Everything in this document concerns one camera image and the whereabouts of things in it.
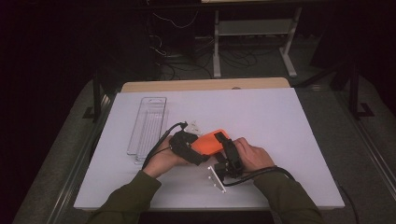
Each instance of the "black cable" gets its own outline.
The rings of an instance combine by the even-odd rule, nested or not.
[[[350,205],[352,206],[352,210],[353,210],[353,214],[355,216],[355,221],[356,224],[360,224],[360,220],[359,220],[359,216],[358,216],[358,210],[356,209],[355,204],[353,203],[352,199],[349,197],[349,194],[347,193],[347,191],[344,189],[344,187],[342,185],[338,185],[338,188],[344,192],[344,194],[346,195],[347,199],[349,200]]]
[[[163,136],[160,138],[160,140],[158,140],[157,144],[155,144],[155,146],[151,149],[151,151],[148,153],[145,162],[142,165],[142,170],[144,168],[146,168],[146,166],[149,164],[149,160],[151,160],[151,158],[156,154],[155,150],[157,150],[157,148],[160,146],[160,144],[163,143],[163,141],[165,140],[165,138],[169,135],[170,132],[172,132],[172,130],[174,130],[177,126],[180,126],[181,129],[185,129],[187,127],[187,122],[180,122],[177,124],[174,124],[170,129],[168,129]]]
[[[213,37],[211,37],[207,43],[205,43],[202,47],[196,49],[195,53],[198,53],[199,51],[202,51],[204,49],[207,50],[209,47],[211,48],[210,50],[212,51],[214,44],[215,44],[215,41],[214,41]]]
[[[165,73],[165,72],[161,72],[161,77],[163,77],[162,80],[181,80],[181,77],[176,75],[176,74],[170,74],[170,73]]]
[[[204,63],[203,67],[207,67],[207,65],[210,63],[210,61],[213,60],[213,51],[211,50],[210,52],[207,52],[207,53],[210,53],[210,54],[209,54],[209,57],[207,57],[206,63]]]
[[[234,68],[248,68],[248,64],[244,64],[244,63],[240,63],[240,62],[237,62],[235,60],[232,60],[232,59],[228,58],[227,56],[225,56],[224,54],[219,53],[219,56],[225,63],[227,63],[231,67],[234,67]],[[236,63],[236,64],[239,64],[241,66],[240,67],[239,66],[235,66],[235,65],[233,65],[233,64],[231,64],[229,62]]]
[[[158,153],[160,153],[160,152],[162,152],[162,151],[165,151],[166,149],[169,149],[169,148],[172,148],[172,147],[166,147],[166,148],[163,148],[163,149],[160,149],[160,150],[156,151],[154,154],[151,155],[151,158],[153,158],[153,157],[154,157],[155,155],[157,155]]]
[[[178,79],[180,79],[180,77],[176,75],[175,68],[172,67],[170,64],[162,63],[161,65],[165,65],[165,66],[169,67],[170,69],[172,69],[172,73],[164,73],[164,72],[162,72],[164,80],[166,80],[166,76],[165,75],[171,75],[171,78],[169,78],[169,80],[173,80],[175,77],[178,77]]]
[[[254,56],[262,56],[262,55],[266,55],[266,54],[272,53],[272,52],[274,52],[274,51],[276,51],[276,50],[279,50],[279,48],[276,47],[276,48],[273,48],[273,49],[267,49],[267,50],[266,50],[265,52],[263,52],[263,53],[256,53],[256,52],[253,52],[252,54],[253,54]]]
[[[176,68],[176,69],[179,69],[179,70],[182,70],[182,71],[196,71],[196,70],[201,70],[201,69],[203,69],[204,71],[207,72],[207,74],[209,75],[209,78],[212,79],[212,74],[210,73],[210,71],[207,70],[207,68],[205,68],[205,67],[203,67],[203,66],[201,66],[201,65],[199,65],[199,64],[195,64],[195,63],[170,63],[170,64],[185,64],[185,65],[196,66],[196,67],[198,67],[198,68],[196,68],[196,69],[184,69],[184,68],[181,68],[181,67],[177,67],[177,66],[171,65],[172,67],[174,67],[174,68]]]
[[[266,173],[270,173],[270,172],[280,172],[280,173],[284,174],[285,176],[287,176],[289,179],[294,180],[294,177],[287,170],[277,167],[277,166],[271,166],[271,167],[266,167],[266,168],[262,168],[260,170],[254,171],[250,175],[246,175],[246,176],[242,177],[240,180],[235,181],[233,183],[229,183],[229,184],[225,184],[223,182],[221,182],[221,183],[224,187],[231,187],[231,186],[235,186],[238,184],[242,184],[242,183],[248,181],[249,179],[252,179],[258,175],[262,175],[262,174],[266,174]]]
[[[240,55],[238,55],[236,52],[237,51],[240,51],[241,53],[243,53],[242,52],[242,50],[234,50],[235,52],[233,52],[232,50],[227,50],[227,52],[229,53],[229,54],[231,54],[231,56],[233,56],[236,60],[242,60],[242,61],[244,61],[245,62],[245,64],[247,65],[247,67],[250,67],[251,65],[254,65],[255,63],[257,63],[257,59],[256,59],[256,62],[254,63],[254,64],[252,64],[252,63],[250,63],[250,61],[248,60],[248,54],[245,54],[245,55],[242,55],[242,56],[240,56]]]
[[[238,41],[239,47],[242,47],[242,48],[249,47],[248,45],[244,45],[244,43],[242,43],[241,38],[238,38],[238,40],[239,40]],[[229,47],[229,48],[232,48],[232,46],[230,46],[228,42],[226,42],[226,46]],[[230,54],[232,54],[235,57],[235,59],[246,59],[247,56],[252,55],[253,49],[248,50],[247,53],[245,53],[242,50],[238,50],[238,51],[241,51],[241,53],[244,54],[243,56],[239,56],[236,53],[233,53],[233,51],[231,49],[227,49],[227,51]]]

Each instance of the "table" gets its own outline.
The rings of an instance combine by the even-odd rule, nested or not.
[[[242,78],[125,84],[110,111],[74,204],[76,208],[98,208],[140,169],[126,151],[138,104],[147,96],[167,97],[168,127],[196,119],[204,133],[223,128],[231,138],[243,134],[252,145],[266,148],[277,165],[289,170],[320,209],[345,206],[288,81]],[[209,160],[200,166],[178,166],[161,176],[163,186],[155,194],[150,209],[269,209],[251,181],[227,188],[227,193],[213,187],[206,169],[213,163],[214,160]]]

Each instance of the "green jacket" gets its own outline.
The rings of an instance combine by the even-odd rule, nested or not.
[[[271,208],[285,224],[324,223],[321,214],[303,187],[281,173],[258,176],[254,185],[268,199]],[[89,224],[137,223],[161,182],[139,171],[131,183],[110,194],[107,201],[88,220]]]

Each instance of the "orange device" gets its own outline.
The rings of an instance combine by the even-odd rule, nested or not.
[[[207,133],[199,137],[191,144],[191,147],[195,151],[199,152],[201,155],[208,155],[208,156],[222,151],[223,146],[219,142],[219,140],[216,139],[215,133],[223,133],[227,138],[230,138],[224,130],[218,129],[215,130],[214,132]]]

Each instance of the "black cord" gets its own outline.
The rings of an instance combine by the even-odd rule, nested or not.
[[[166,148],[163,148],[163,149],[160,149],[160,150],[156,151],[154,154],[151,155],[151,158],[153,158],[153,157],[154,157],[155,155],[157,155],[158,153],[160,153],[160,152],[162,152],[162,151],[165,151],[166,149],[169,149],[169,148],[172,148],[172,147],[166,147]]]
[[[294,177],[287,170],[277,167],[277,166],[271,166],[271,167],[266,167],[266,168],[262,168],[260,170],[254,171],[250,175],[246,175],[246,176],[242,177],[241,180],[235,181],[233,183],[229,183],[229,184],[225,184],[223,182],[221,182],[221,183],[224,187],[231,187],[231,186],[235,186],[238,184],[242,184],[242,183],[248,181],[249,179],[252,179],[258,175],[262,175],[262,174],[266,174],[266,173],[270,173],[270,172],[280,172],[280,173],[284,174],[285,176],[287,176],[289,179],[294,180]]]
[[[344,189],[344,187],[342,185],[338,185],[338,188],[344,192],[344,194],[346,195],[347,199],[349,200],[350,205],[352,206],[352,210],[353,210],[353,214],[355,216],[355,221],[356,224],[360,224],[360,220],[359,220],[359,216],[358,216],[358,210],[356,209],[355,204],[353,203],[352,199],[349,197],[349,194],[347,193],[347,191]]]
[[[175,68],[173,66],[171,66],[169,63],[162,63],[161,65],[165,65],[165,66],[169,67],[170,69],[172,69],[172,73],[162,72],[164,80],[166,80],[166,76],[165,75],[170,75],[171,76],[169,78],[169,80],[173,80],[175,77],[177,77],[180,80],[180,77],[178,75],[176,75],[176,71],[175,71]]]
[[[169,135],[170,132],[172,132],[172,130],[174,130],[177,126],[180,126],[181,129],[185,129],[187,127],[187,122],[180,122],[177,124],[174,124],[170,129],[168,129],[163,136],[160,138],[160,140],[157,142],[157,144],[155,144],[155,146],[151,149],[151,151],[148,153],[145,162],[142,165],[142,170],[144,168],[146,168],[146,166],[149,164],[149,160],[151,160],[151,158],[156,155],[157,153],[155,152],[155,150],[157,150],[157,148],[160,146],[160,144],[163,143],[163,141],[165,141],[165,138]]]
[[[257,64],[257,58],[256,58],[256,56],[252,56],[254,59],[255,59],[255,63],[251,63],[250,62],[250,60],[248,59],[248,56],[249,55],[251,55],[251,54],[248,54],[248,53],[245,53],[245,52],[243,52],[242,50],[227,50],[228,51],[228,53],[229,54],[231,54],[236,60],[242,60],[244,63],[242,63],[242,64],[246,64],[247,65],[247,67],[250,67],[250,66],[252,66],[252,65],[255,65],[255,64]]]
[[[184,69],[184,68],[181,68],[181,67],[173,66],[173,65],[171,65],[171,64],[191,65],[191,66],[196,66],[197,68]],[[207,72],[207,74],[209,75],[209,78],[210,78],[210,79],[213,78],[213,77],[212,77],[212,74],[210,74],[210,71],[207,70],[207,68],[205,68],[205,67],[203,67],[203,66],[201,66],[201,65],[199,65],[199,64],[195,64],[195,63],[170,63],[169,65],[172,66],[173,68],[176,68],[176,69],[182,70],[182,71],[197,71],[197,70],[203,69],[204,71]]]
[[[232,59],[230,59],[229,57],[227,57],[225,54],[222,54],[222,53],[220,53],[220,52],[219,52],[219,56],[220,56],[220,58],[221,58],[225,63],[227,63],[227,64],[230,65],[231,67],[234,67],[234,68],[248,68],[248,67],[249,67],[248,64],[240,63],[240,62],[238,62],[238,61],[232,60]]]

